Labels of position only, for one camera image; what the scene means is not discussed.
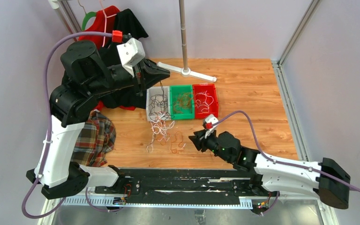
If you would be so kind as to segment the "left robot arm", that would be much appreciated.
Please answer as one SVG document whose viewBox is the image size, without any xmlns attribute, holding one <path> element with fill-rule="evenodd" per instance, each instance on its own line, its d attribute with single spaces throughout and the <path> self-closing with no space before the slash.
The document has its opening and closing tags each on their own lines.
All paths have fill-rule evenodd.
<svg viewBox="0 0 360 225">
<path fill-rule="evenodd" d="M 72 161 L 76 140 L 101 97 L 131 88 L 137 94 L 170 72 L 145 57 L 142 43 L 134 38 L 118 45 L 120 64 L 107 66 L 97 46 L 88 40 L 72 43 L 61 55 L 68 80 L 48 98 L 50 122 L 36 168 L 26 177 L 42 185 L 47 199 L 74 196 L 85 188 L 107 187 L 112 193 L 124 190 L 125 176 L 115 166 L 91 167 Z"/>
</svg>

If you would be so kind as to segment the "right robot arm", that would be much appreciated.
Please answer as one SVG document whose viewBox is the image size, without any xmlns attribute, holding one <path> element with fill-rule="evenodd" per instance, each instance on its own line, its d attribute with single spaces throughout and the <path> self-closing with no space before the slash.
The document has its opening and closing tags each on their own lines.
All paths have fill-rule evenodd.
<svg viewBox="0 0 360 225">
<path fill-rule="evenodd" d="M 194 132 L 190 141 L 200 152 L 210 150 L 214 156 L 246 173 L 254 195 L 266 192 L 291 192 L 320 199 L 328 206 L 348 209 L 350 175 L 333 159 L 320 162 L 290 160 L 242 146 L 229 132 L 209 136 L 205 130 Z"/>
</svg>

